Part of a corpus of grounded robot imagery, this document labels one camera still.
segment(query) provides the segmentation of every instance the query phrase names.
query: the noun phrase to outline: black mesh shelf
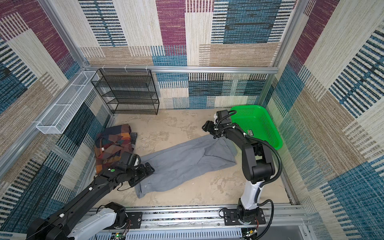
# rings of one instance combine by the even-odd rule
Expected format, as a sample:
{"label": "black mesh shelf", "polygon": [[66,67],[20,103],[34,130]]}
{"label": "black mesh shelf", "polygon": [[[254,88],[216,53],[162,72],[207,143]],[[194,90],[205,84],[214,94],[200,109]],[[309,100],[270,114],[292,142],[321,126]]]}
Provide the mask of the black mesh shelf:
{"label": "black mesh shelf", "polygon": [[99,69],[93,81],[113,114],[157,114],[159,97],[150,70]]}

